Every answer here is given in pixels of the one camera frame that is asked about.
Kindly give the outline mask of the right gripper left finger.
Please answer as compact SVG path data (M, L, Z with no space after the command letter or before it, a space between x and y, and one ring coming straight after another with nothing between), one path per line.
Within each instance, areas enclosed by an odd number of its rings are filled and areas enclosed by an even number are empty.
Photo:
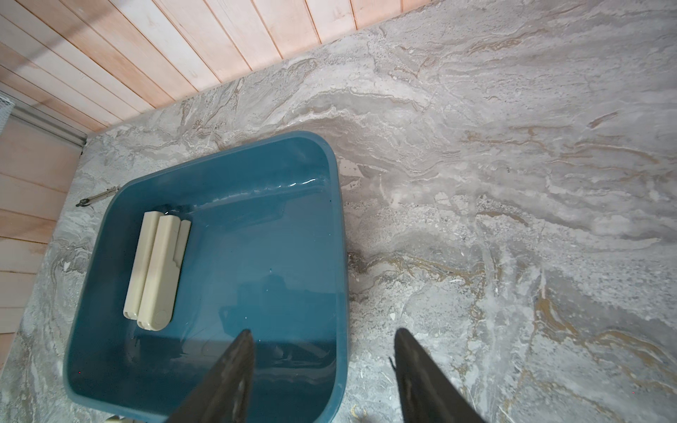
M169 422L245 422L256 361L251 331L244 330L205 378L167 418Z

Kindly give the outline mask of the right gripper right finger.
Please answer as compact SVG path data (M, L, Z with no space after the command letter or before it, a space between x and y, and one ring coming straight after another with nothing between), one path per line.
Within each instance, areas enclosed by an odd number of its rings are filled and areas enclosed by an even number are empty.
M395 333L391 366L398 383L403 421L484 422L405 328Z

